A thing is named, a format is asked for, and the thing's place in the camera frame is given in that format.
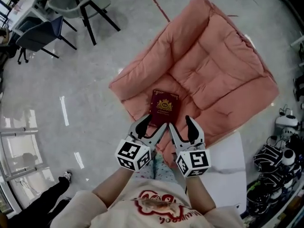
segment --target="red floor line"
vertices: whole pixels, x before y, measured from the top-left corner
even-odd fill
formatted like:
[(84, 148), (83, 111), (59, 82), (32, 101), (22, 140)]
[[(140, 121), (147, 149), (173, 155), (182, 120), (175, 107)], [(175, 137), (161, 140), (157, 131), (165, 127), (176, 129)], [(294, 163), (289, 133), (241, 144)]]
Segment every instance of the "red floor line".
[(156, 0), (153, 0), (153, 2), (156, 4), (156, 6), (158, 7), (158, 9), (161, 11), (161, 13), (163, 14), (163, 16), (166, 18), (166, 20), (168, 22), (170, 22), (170, 19), (168, 18), (167, 14), (164, 12), (164, 10), (162, 10), (162, 8), (160, 7), (160, 5), (158, 4), (158, 2)]

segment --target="leg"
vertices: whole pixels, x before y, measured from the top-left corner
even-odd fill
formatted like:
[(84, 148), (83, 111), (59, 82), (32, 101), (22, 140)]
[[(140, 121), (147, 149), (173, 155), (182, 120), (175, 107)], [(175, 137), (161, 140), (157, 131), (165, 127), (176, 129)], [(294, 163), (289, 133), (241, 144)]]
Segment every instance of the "leg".
[(142, 167), (138, 172), (134, 172), (132, 178), (154, 179), (153, 162), (153, 160), (150, 160), (150, 162)]
[(41, 224), (41, 227), (43, 227), (48, 213), (56, 204), (59, 196), (62, 195), (70, 185), (67, 178), (59, 177), (58, 179), (59, 183), (43, 192), (42, 195), (25, 210), (9, 220), (11, 227), (20, 227), (20, 224), (30, 224), (33, 220), (35, 220), (36, 224)]
[(173, 171), (167, 166), (159, 153), (156, 154), (154, 159), (154, 176), (156, 180), (177, 183)]
[(95, 9), (106, 21), (110, 23), (117, 31), (120, 31), (119, 27), (92, 1), (90, 1), (90, 5)]
[(54, 208), (54, 210), (52, 212), (50, 212), (47, 215), (47, 222), (51, 222), (65, 207), (66, 205), (70, 202), (69, 199), (63, 199), (61, 200), (56, 207)]
[(93, 31), (92, 31), (92, 28), (91, 28), (91, 25), (90, 25), (90, 22), (89, 22), (89, 18), (87, 17), (87, 14), (86, 14), (85, 10), (86, 9), (84, 8), (84, 6), (80, 7), (80, 11), (82, 13), (82, 16), (84, 17), (85, 26), (86, 26), (89, 34), (90, 34), (92, 43), (95, 46), (96, 45), (96, 41), (95, 41), (95, 38), (94, 38), (94, 35), (93, 35)]
[(59, 39), (62, 39), (64, 42), (66, 42), (71, 48), (77, 50), (76, 47), (74, 47), (67, 39), (65, 39), (63, 36), (59, 36)]
[(67, 22), (65, 19), (63, 19), (63, 22), (65, 22), (72, 30), (77, 32), (77, 29), (75, 29), (69, 22)]
[(48, 50), (45, 50), (44, 48), (41, 48), (41, 50), (43, 50), (44, 52), (50, 54), (50, 55), (53, 56), (53, 57), (59, 58), (57, 55), (55, 55), (55, 54), (49, 52)]

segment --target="red passport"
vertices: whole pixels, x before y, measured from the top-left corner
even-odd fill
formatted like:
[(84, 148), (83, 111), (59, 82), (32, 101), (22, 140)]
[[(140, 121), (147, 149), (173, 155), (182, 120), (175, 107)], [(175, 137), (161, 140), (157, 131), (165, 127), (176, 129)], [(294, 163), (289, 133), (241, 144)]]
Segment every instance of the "red passport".
[(150, 126), (159, 127), (164, 123), (175, 124), (180, 110), (179, 96), (161, 90), (153, 90), (149, 113)]

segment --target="white box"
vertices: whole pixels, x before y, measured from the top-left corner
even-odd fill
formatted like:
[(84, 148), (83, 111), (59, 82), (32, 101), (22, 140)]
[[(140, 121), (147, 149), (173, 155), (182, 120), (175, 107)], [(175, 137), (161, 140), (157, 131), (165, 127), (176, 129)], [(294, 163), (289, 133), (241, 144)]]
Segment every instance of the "white box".
[(121, 140), (115, 157), (120, 166), (132, 171), (139, 171), (151, 160), (151, 149), (146, 145)]
[(181, 151), (176, 163), (184, 177), (200, 176), (211, 167), (210, 151)]

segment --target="black pants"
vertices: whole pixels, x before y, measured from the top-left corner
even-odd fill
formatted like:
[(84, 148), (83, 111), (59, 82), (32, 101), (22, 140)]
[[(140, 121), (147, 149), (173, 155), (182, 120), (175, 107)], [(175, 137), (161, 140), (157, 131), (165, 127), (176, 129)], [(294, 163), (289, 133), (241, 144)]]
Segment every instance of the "black pants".
[(70, 182), (65, 177), (59, 177), (59, 183), (43, 192), (42, 195), (26, 209), (9, 219), (9, 228), (46, 227), (68, 204), (68, 200), (62, 200), (58, 203), (53, 212), (49, 213), (55, 206), (60, 195), (68, 189), (69, 185)]

